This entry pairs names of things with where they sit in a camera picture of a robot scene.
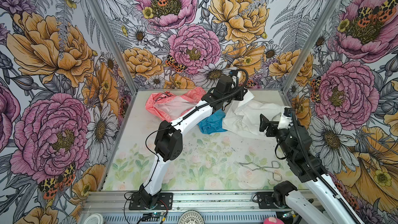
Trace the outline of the white cloth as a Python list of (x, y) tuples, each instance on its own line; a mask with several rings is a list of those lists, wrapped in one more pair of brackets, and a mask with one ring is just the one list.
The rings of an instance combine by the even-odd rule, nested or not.
[(249, 90), (243, 101), (233, 101), (228, 106), (222, 127), (243, 138), (264, 140), (265, 134), (259, 131), (260, 115), (279, 121), (285, 107), (278, 91)]

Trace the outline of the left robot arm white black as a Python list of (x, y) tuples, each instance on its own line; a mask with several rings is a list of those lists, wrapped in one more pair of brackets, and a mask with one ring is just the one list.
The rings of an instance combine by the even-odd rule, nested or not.
[(211, 88), (195, 107), (176, 120), (164, 120), (160, 123), (158, 130), (154, 131), (154, 163), (147, 180), (137, 193), (142, 206), (152, 209), (158, 202), (169, 164), (183, 150), (183, 136), (205, 118), (224, 109), (225, 103), (243, 101), (248, 92), (247, 82), (248, 73), (242, 69), (223, 75), (217, 85)]

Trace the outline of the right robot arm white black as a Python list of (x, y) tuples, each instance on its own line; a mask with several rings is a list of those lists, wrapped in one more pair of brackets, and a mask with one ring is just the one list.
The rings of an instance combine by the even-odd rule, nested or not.
[(339, 192), (320, 159), (309, 153), (313, 140), (307, 129), (299, 124), (293, 109), (286, 108), (279, 121), (270, 121), (261, 114), (259, 130), (267, 137), (276, 139), (276, 146), (284, 154), (282, 159), (318, 199), (324, 211), (310, 203), (289, 181), (274, 187), (275, 206), (292, 209), (309, 224), (363, 223)]

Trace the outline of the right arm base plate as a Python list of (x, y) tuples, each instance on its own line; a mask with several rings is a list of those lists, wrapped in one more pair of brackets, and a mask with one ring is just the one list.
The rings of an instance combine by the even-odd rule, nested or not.
[(259, 209), (274, 209), (280, 208), (281, 195), (278, 192), (257, 192), (255, 196), (255, 202), (258, 203)]

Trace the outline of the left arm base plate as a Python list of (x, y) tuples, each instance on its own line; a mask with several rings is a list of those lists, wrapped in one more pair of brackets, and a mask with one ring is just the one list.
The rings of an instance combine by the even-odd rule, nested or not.
[(129, 210), (170, 210), (173, 206), (173, 198), (173, 193), (160, 192), (152, 196), (145, 191), (134, 192), (128, 200)]

